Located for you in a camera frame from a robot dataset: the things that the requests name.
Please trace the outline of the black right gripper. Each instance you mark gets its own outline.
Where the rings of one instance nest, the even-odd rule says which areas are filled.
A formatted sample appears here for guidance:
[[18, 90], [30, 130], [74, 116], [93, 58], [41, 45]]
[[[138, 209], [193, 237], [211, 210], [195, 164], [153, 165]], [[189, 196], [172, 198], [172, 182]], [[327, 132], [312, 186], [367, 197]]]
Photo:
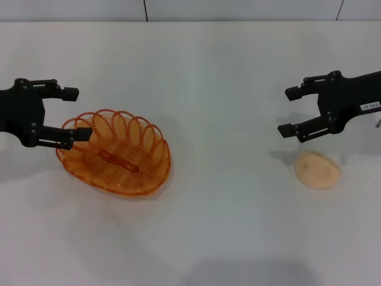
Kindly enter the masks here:
[[330, 133], [341, 133], [353, 118], [380, 111], [380, 72], [347, 78], [340, 71], [305, 77], [300, 86], [285, 90], [289, 101], [318, 94], [321, 116], [302, 123], [279, 125], [283, 138], [307, 142]]

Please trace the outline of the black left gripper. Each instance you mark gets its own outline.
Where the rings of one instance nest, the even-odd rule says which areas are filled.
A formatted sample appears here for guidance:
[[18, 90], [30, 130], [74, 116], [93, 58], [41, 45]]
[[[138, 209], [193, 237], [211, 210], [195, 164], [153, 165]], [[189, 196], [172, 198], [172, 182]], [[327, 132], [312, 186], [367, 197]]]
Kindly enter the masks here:
[[92, 128], [43, 126], [45, 108], [42, 99], [77, 101], [78, 96], [77, 88], [62, 88], [55, 79], [16, 79], [11, 88], [1, 91], [1, 132], [16, 136], [25, 147], [71, 150], [75, 142], [90, 140]]

